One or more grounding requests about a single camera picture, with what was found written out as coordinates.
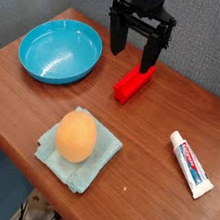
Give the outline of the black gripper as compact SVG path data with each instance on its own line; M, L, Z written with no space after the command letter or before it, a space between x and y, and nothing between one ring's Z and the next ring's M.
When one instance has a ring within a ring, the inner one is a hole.
M155 65L162 48L168 48L172 28L176 26L177 21L165 10L164 3L165 0L113 0L110 8L113 55L126 47L129 28L148 38L143 49L141 73Z

